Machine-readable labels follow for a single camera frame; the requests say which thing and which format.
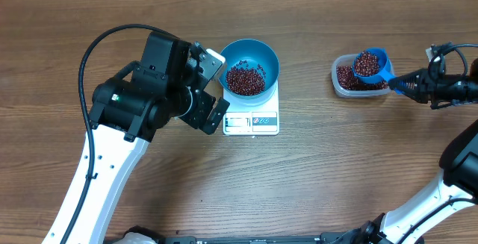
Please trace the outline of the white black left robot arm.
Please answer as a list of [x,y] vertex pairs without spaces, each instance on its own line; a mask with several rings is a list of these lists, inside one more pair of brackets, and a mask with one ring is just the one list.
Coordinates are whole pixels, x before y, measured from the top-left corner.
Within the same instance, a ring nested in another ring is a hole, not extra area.
[[102,243],[125,183],[171,119],[212,134],[229,107],[204,91],[226,59],[200,43],[149,34],[143,55],[95,88],[78,168],[45,243]]

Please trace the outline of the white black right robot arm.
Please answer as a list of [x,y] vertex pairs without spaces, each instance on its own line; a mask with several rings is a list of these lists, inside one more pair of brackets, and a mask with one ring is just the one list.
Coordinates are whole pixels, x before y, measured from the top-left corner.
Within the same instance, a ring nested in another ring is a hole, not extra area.
[[[447,75],[444,56],[428,69],[391,80],[392,86],[433,110],[477,103],[476,75]],[[422,243],[423,235],[447,217],[477,205],[477,123],[443,151],[438,174],[395,210],[382,213],[344,236],[351,243]]]

